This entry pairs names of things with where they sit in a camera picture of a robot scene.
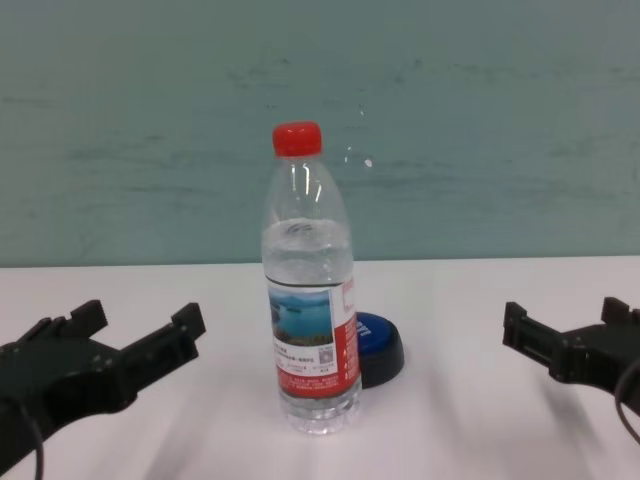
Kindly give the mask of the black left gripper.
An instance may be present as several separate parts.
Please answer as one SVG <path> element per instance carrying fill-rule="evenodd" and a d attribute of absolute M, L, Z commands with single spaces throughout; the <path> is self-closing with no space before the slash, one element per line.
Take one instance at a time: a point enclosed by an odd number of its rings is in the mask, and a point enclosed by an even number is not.
<path fill-rule="evenodd" d="M 43 318 L 1 347 L 1 448 L 32 450 L 28 420 L 43 438 L 89 416 L 129 407 L 137 393 L 199 356 L 206 332 L 198 303 L 171 323 L 121 348 L 90 339 L 108 325 L 100 300 L 70 317 Z"/>

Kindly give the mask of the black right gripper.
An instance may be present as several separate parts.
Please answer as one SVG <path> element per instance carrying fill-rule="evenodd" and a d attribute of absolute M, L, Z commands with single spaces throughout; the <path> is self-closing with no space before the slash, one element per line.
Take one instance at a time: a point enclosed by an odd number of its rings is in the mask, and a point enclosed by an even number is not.
<path fill-rule="evenodd" d="M 528 316 L 518 303 L 505 304 L 502 343 L 548 369 L 556 381 L 614 394 L 622 374 L 639 359 L 640 312 L 605 297 L 602 322 L 560 332 Z"/>

